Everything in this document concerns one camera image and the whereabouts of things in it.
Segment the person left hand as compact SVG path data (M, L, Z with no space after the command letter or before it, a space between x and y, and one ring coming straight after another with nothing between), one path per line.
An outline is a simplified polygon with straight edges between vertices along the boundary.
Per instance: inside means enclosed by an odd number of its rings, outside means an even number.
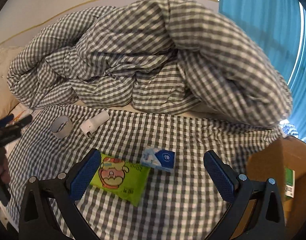
M0 179L4 184L9 184L11 176L9 174L8 160L6 156L3 157L3 162L0 164Z

